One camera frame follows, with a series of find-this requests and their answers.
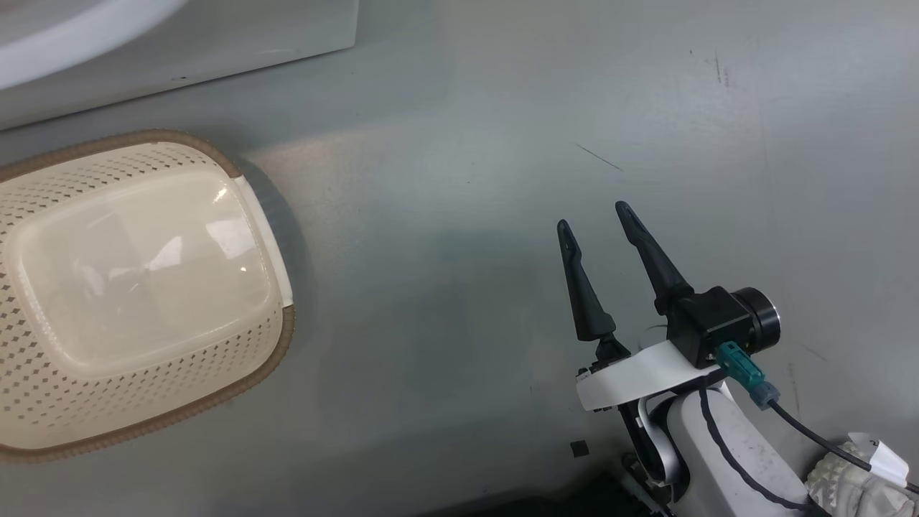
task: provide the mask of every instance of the gray table surface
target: gray table surface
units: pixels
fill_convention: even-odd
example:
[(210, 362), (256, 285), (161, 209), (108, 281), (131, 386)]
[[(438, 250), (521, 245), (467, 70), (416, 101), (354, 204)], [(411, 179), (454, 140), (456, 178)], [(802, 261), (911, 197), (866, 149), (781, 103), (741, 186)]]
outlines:
[[(620, 199), (697, 287), (773, 298), (758, 361), (793, 414), (917, 465), (917, 22), (911, 0), (368, 1), (351, 50), (0, 133), (3, 161), (210, 139), (262, 184), (299, 310), (263, 384), (0, 465), (0, 514), (414, 515), (615, 462), (618, 415), (574, 392), (593, 346), (554, 225), (635, 349), (663, 321)], [(738, 394), (804, 473), (813, 448)]]

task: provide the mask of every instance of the green connector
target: green connector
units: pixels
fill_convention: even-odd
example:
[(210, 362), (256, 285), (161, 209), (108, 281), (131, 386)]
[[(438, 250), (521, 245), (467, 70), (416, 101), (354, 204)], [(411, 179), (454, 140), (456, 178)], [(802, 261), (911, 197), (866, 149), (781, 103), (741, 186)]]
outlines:
[(752, 392), (754, 388), (766, 381), (766, 375), (750, 359), (737, 343), (726, 341), (718, 347), (715, 362), (743, 386), (743, 389)]

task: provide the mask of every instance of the small black square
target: small black square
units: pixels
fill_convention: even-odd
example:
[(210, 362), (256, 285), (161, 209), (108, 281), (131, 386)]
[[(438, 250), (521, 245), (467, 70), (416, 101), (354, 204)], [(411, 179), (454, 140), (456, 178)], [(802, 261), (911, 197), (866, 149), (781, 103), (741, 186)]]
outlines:
[(587, 449), (587, 442), (581, 440), (580, 442), (571, 442), (572, 454), (575, 458), (580, 458), (581, 456), (587, 456), (590, 454), (590, 450)]

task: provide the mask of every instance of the black cable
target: black cable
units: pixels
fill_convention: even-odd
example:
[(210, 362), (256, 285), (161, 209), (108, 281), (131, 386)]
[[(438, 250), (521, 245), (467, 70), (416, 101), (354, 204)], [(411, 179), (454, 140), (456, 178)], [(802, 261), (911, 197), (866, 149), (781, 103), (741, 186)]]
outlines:
[[(851, 463), (852, 465), (855, 465), (858, 468), (861, 468), (862, 470), (867, 470), (868, 472), (871, 472), (870, 463), (866, 462), (865, 460), (859, 459), (850, 453), (847, 453), (846, 451), (840, 449), (839, 447), (833, 445), (832, 443), (827, 442), (823, 437), (821, 437), (816, 432), (811, 431), (810, 429), (804, 427), (804, 424), (795, 420), (795, 418), (789, 415), (788, 412), (785, 409), (783, 409), (778, 404), (778, 402), (776, 402), (775, 400), (769, 401), (769, 407), (774, 409), (776, 413), (779, 415), (779, 417), (782, 417), (782, 419), (788, 422), (789, 425), (791, 425), (791, 427), (800, 431), (801, 434), (803, 434), (804, 436), (807, 436), (808, 438), (813, 440), (815, 443), (820, 445), (822, 448), (826, 449), (827, 451), (833, 454), (836, 454), (837, 456), (843, 458), (844, 460)], [(913, 483), (910, 483), (909, 481), (906, 482), (906, 489), (911, 491), (913, 494), (919, 494), (919, 487), (917, 487)]]
[(819, 511), (822, 515), (830, 515), (823, 508), (816, 504), (809, 503), (799, 503), (790, 501), (784, 498), (777, 496), (776, 494), (770, 492), (766, 487), (760, 485), (755, 479), (753, 479), (746, 470), (743, 469), (740, 463), (734, 458), (731, 454), (731, 450), (728, 449), (727, 443), (724, 442), (724, 439), (721, 438), (721, 433), (718, 431), (718, 426), (715, 425), (715, 419), (711, 416), (711, 408), (709, 407), (709, 395), (708, 387), (704, 384), (698, 390), (698, 396), (701, 400), (702, 406), (702, 418), (705, 419), (705, 423), (709, 427), (709, 434), (711, 434), (711, 439), (715, 441), (715, 444), (718, 445), (718, 448), (721, 450), (721, 455), (724, 456), (724, 461), (728, 462), (728, 465), (740, 475), (743, 482), (746, 483), (750, 488), (756, 490), (764, 498), (770, 502), (774, 502), (778, 505), (781, 505), (789, 510), (798, 510), (798, 511)]

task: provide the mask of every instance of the beige basket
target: beige basket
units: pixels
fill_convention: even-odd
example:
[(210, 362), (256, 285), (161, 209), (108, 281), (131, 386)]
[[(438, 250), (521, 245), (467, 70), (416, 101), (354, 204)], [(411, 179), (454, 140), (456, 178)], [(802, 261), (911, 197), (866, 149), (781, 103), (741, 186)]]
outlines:
[(268, 376), (293, 335), (278, 246), (239, 170), (148, 131), (0, 169), (0, 457), (134, 438)]

